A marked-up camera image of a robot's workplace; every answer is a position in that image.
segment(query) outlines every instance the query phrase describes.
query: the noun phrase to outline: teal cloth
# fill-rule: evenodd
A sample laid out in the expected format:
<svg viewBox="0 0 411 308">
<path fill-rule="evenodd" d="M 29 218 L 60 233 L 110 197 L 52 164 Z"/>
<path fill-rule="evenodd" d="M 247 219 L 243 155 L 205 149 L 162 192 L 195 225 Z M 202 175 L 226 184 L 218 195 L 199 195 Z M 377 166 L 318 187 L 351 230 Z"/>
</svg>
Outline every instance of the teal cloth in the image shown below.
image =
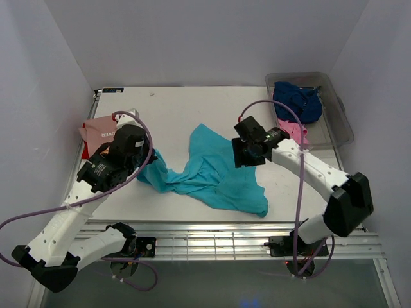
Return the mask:
<svg viewBox="0 0 411 308">
<path fill-rule="evenodd" d="M 167 169 L 161 154 L 138 180 L 160 193 L 174 191 L 203 201 L 214 209 L 239 210 L 264 217 L 268 201 L 257 185 L 256 168 L 234 167 L 231 141 L 200 124 L 190 136 L 189 160 L 183 173 Z"/>
</svg>

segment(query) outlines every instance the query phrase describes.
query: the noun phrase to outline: white table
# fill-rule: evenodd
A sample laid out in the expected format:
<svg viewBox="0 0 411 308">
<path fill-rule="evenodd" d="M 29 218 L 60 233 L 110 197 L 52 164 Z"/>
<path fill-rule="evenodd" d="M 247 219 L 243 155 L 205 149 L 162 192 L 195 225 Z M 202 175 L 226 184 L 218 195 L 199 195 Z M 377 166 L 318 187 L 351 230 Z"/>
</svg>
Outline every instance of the white table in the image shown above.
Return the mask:
<svg viewBox="0 0 411 308">
<path fill-rule="evenodd" d="M 168 167 L 181 172 L 188 161 L 189 136 L 200 124 L 231 140 L 233 126 L 245 106 L 266 99 L 265 87 L 136 87 L 123 93 L 102 93 L 95 117 L 117 110 L 137 109 L 153 137 L 153 143 Z M 266 129 L 274 126 L 267 104 L 252 107 L 253 115 Z M 313 152 L 326 163 L 338 167 L 333 148 Z M 294 221 L 299 179 L 275 164 L 258 166 L 257 183 L 265 188 L 269 202 L 266 217 L 216 210 L 189 196 L 173 192 L 160 194 L 149 185 L 133 181 L 102 204 L 91 221 L 133 222 L 285 222 Z M 326 202 L 308 184 L 304 186 L 301 219 L 318 214 Z"/>
</svg>

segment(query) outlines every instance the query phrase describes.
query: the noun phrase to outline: plastic bin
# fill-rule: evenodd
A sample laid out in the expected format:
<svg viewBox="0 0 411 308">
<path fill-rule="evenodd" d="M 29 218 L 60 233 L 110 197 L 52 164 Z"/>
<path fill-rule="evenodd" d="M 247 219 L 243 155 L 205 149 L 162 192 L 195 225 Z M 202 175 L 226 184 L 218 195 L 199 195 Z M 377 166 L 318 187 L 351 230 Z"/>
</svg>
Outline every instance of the plastic bin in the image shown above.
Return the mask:
<svg viewBox="0 0 411 308">
<path fill-rule="evenodd" d="M 274 92 L 274 83 L 277 81 L 287 81 L 298 87 L 317 87 L 319 89 L 322 116 L 317 122 L 305 125 L 310 147 L 338 147 L 354 141 L 354 133 L 345 116 L 344 105 L 336 95 L 327 74 L 320 72 L 268 74 L 265 77 L 265 82 L 270 99 L 272 99 Z M 274 104 L 272 112 L 278 124 Z"/>
</svg>

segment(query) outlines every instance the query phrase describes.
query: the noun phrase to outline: dark blue garment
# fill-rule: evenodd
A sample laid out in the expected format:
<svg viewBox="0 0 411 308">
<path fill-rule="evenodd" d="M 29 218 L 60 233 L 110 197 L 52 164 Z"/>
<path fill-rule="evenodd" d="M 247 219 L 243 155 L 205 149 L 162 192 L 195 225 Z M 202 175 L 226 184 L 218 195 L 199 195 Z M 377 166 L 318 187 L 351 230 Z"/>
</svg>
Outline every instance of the dark blue garment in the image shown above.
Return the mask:
<svg viewBox="0 0 411 308">
<path fill-rule="evenodd" d="M 290 107 L 302 124 L 308 124 L 317 121 L 322 113 L 318 92 L 318 89 L 301 89 L 289 82 L 275 82 L 273 100 Z M 283 107 L 276 105 L 275 112 L 280 120 L 295 123 L 295 118 Z"/>
<path fill-rule="evenodd" d="M 235 168 L 231 141 L 199 125 L 190 136 L 189 160 L 183 173 L 167 169 L 159 159 L 146 166 L 138 180 L 160 193 L 174 191 L 203 201 L 214 209 L 239 210 L 266 216 L 268 201 L 256 181 L 255 167 Z"/>
</svg>

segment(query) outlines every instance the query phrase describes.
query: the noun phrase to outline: robotic arm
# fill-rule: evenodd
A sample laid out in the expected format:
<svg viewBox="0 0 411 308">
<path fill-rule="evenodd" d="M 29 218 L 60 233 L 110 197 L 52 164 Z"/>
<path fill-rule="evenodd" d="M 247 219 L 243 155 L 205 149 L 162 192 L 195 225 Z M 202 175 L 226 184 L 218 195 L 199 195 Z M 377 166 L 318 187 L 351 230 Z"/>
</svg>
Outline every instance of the robotic arm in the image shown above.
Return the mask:
<svg viewBox="0 0 411 308">
<path fill-rule="evenodd" d="M 27 246 L 17 246 L 12 252 L 12 257 L 52 292 L 65 289 L 78 271 L 110 253 L 119 252 L 124 257 L 134 253 L 134 229 L 123 223 L 108 226 L 90 239 L 74 241 L 92 213 L 109 197 L 98 196 L 123 183 L 148 156 L 146 132 L 135 120 L 122 115 L 117 129 L 113 142 L 97 149 L 78 172 L 64 201 L 67 210 L 55 214 Z M 148 163 L 156 158 L 152 154 Z M 88 198 L 96 200 L 84 206 L 69 206 Z"/>
<path fill-rule="evenodd" d="M 240 138 L 232 140 L 236 167 L 270 162 L 299 175 L 300 149 L 290 136 L 275 127 L 265 131 L 252 117 L 235 127 Z M 310 245 L 336 234 L 347 237 L 374 211 L 368 179 L 361 173 L 349 175 L 310 153 L 304 154 L 305 181 L 328 202 L 324 213 L 299 226 L 299 245 Z"/>
</svg>

